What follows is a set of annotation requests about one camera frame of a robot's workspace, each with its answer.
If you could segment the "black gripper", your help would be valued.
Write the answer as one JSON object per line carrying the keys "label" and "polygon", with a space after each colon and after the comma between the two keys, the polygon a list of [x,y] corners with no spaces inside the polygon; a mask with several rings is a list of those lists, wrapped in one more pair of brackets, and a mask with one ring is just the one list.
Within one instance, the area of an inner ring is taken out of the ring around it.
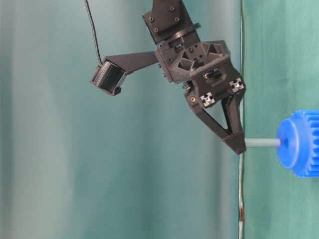
{"label": "black gripper", "polygon": [[[183,83],[194,114],[237,155],[246,151],[239,105],[245,83],[231,62],[225,41],[201,42],[197,33],[156,42],[156,57],[169,82]],[[227,129],[204,108],[222,103]]]}

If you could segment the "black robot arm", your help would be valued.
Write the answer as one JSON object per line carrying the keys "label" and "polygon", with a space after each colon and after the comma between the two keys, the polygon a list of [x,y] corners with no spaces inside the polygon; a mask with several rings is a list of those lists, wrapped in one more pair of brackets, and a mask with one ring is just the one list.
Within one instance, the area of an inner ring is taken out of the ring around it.
{"label": "black robot arm", "polygon": [[182,83],[192,112],[236,154],[245,152],[239,105],[246,88],[225,41],[200,41],[200,25],[181,0],[155,0],[143,19],[168,81]]}

